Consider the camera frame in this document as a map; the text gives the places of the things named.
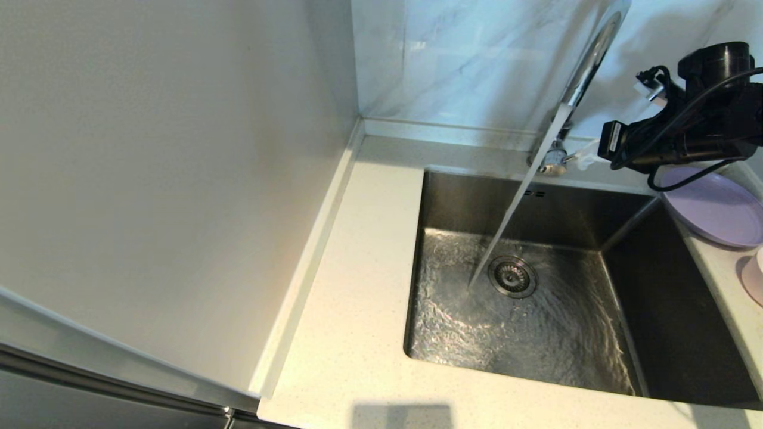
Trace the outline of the tall fridge with grey front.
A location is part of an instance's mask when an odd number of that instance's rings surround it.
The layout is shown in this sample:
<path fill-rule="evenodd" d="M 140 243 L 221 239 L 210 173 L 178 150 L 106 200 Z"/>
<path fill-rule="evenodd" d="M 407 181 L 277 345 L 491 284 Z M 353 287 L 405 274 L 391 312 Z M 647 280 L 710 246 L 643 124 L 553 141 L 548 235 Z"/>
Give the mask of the tall fridge with grey front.
<path fill-rule="evenodd" d="M 351 0 L 0 0 L 0 429 L 255 414 L 358 124 Z"/>

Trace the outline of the purple plastic plate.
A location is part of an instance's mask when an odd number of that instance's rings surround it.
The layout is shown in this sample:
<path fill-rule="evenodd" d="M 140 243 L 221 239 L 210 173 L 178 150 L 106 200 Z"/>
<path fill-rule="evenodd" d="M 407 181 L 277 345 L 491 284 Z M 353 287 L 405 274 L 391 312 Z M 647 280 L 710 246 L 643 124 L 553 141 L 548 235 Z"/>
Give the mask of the purple plastic plate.
<path fill-rule="evenodd" d="M 738 183 L 717 173 L 663 192 L 684 225 L 707 241 L 730 248 L 763 245 L 763 203 Z"/>

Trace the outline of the chrome gooseneck faucet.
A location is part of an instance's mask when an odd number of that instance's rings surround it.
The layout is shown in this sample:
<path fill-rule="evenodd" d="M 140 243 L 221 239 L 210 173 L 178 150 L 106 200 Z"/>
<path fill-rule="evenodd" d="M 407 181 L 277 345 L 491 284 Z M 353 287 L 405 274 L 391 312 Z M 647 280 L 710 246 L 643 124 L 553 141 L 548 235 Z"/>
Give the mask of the chrome gooseneck faucet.
<path fill-rule="evenodd" d="M 600 13 L 591 35 L 584 44 L 572 75 L 565 85 L 562 97 L 551 109 L 550 125 L 537 141 L 527 158 L 529 171 L 546 176 L 559 176 L 566 172 L 569 156 L 563 142 L 570 129 L 570 120 L 583 100 L 603 60 L 626 19 L 632 0 L 605 0 L 606 8 Z"/>

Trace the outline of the pale pink cup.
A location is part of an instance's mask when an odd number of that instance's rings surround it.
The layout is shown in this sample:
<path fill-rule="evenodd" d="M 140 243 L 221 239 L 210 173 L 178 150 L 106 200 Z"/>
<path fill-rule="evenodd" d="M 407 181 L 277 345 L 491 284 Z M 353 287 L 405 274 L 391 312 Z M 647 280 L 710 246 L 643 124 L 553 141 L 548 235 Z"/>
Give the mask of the pale pink cup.
<path fill-rule="evenodd" d="M 739 277 L 752 301 L 763 308 L 763 247 L 740 261 Z"/>

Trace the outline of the stainless steel sink basin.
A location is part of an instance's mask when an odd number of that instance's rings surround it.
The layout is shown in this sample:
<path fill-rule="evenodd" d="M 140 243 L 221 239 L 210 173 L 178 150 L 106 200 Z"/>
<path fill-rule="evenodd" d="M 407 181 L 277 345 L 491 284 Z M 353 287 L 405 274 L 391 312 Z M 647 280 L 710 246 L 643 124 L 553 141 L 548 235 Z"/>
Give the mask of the stainless steel sink basin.
<path fill-rule="evenodd" d="M 428 171 L 404 353 L 429 363 L 626 396 L 763 411 L 752 373 L 659 199 Z M 525 299 L 498 256 L 538 275 Z"/>

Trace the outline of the round metal drain strainer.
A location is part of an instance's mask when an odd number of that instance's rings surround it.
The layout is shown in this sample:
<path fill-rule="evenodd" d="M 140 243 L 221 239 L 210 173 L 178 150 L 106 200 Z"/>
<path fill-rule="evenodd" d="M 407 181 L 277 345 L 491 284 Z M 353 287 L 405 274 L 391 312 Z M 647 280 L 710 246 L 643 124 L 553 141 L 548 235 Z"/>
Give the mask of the round metal drain strainer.
<path fill-rule="evenodd" d="M 517 256 L 498 256 L 489 263 L 488 279 L 501 295 L 525 299 L 536 291 L 538 275 L 531 265 Z"/>

